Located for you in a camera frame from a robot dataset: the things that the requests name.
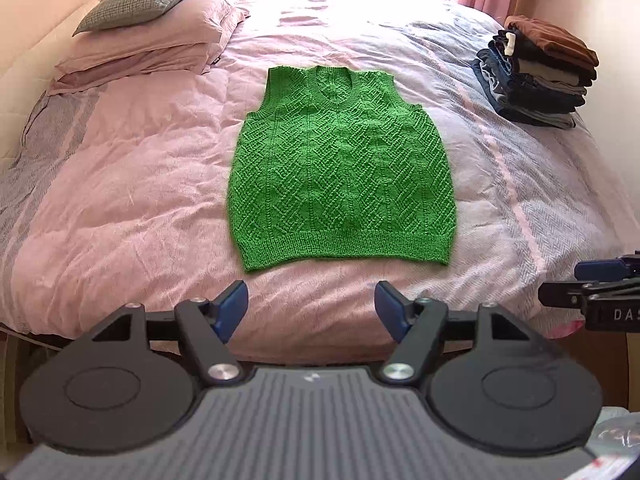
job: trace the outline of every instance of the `pink bedspread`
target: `pink bedspread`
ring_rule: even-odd
[[[484,99],[469,62],[498,29],[439,0],[258,0],[210,73],[126,77],[40,103],[22,158],[0,177],[2,322],[75,337],[128,301],[166,310],[246,280],[239,358],[325,363],[384,358],[378,280],[455,309],[500,301],[547,335],[574,312],[543,309],[544,279],[581,259],[640,247],[619,181],[593,139],[512,124]],[[242,271],[226,183],[268,67],[348,66],[395,75],[449,155],[458,208],[451,264],[306,260]]]

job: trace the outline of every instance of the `stack of folded clothes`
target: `stack of folded clothes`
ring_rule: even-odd
[[[598,56],[582,40],[543,20],[510,16],[472,68],[498,115],[517,123],[575,126]]]

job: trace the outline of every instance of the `green sweater vest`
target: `green sweater vest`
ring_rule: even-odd
[[[300,258],[449,262],[456,205],[447,155],[393,76],[271,68],[229,177],[231,234],[246,270]]]

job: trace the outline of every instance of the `grey cushion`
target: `grey cushion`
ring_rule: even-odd
[[[89,12],[76,31],[103,30],[154,20],[182,0],[102,0]]]

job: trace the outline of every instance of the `silver screw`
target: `silver screw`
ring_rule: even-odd
[[[208,370],[209,375],[219,381],[230,381],[240,375],[240,368],[229,363],[213,365]]]
[[[391,363],[382,368],[385,377],[394,381],[404,381],[414,376],[414,367],[405,363]]]

